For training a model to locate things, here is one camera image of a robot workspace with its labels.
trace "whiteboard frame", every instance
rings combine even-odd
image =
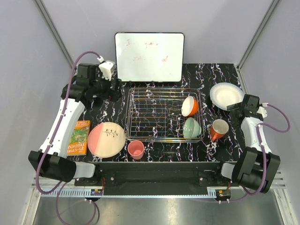
[[[181,65],[183,66],[183,58],[184,58],[184,43],[185,43],[185,35],[184,33],[182,32],[130,32],[130,31],[127,31],[127,32],[123,32],[123,31],[119,31],[119,32],[116,32],[115,35],[114,35],[114,48],[115,48],[115,55],[116,55],[116,64],[117,64],[117,75],[118,75],[118,61],[117,61],[117,46],[116,46],[116,35],[117,34],[182,34],[183,35],[183,48],[182,48],[182,63]],[[165,81],[165,82],[180,82],[182,80],[182,67],[181,67],[181,77],[180,77],[180,80],[178,81]],[[159,83],[163,83],[164,81],[125,81],[125,82],[159,82]]]

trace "mug handle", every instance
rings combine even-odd
[[[212,140],[213,142],[216,140],[217,135],[218,135],[218,134],[214,134],[214,136],[211,138],[211,140]]]

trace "orange bowl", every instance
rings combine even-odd
[[[199,105],[197,100],[192,97],[188,96],[182,103],[181,107],[181,114],[185,117],[195,115],[199,110]]]

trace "cable connector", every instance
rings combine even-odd
[[[85,202],[86,202],[86,201],[89,201],[90,204],[92,203],[92,200],[91,200],[91,199],[87,200],[87,199],[85,198],[84,201],[85,201]]]
[[[109,60],[100,63],[99,69],[102,72],[102,78],[111,81],[113,70],[116,68],[115,63]]]
[[[104,58],[103,58],[102,56],[99,56],[99,57],[97,58],[97,60],[98,60],[100,63],[103,63],[103,62],[104,62]]]

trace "orange book cover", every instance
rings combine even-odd
[[[77,121],[71,136],[70,144],[67,148],[68,156],[86,155],[86,151],[88,148],[89,132],[90,132],[89,120]]]

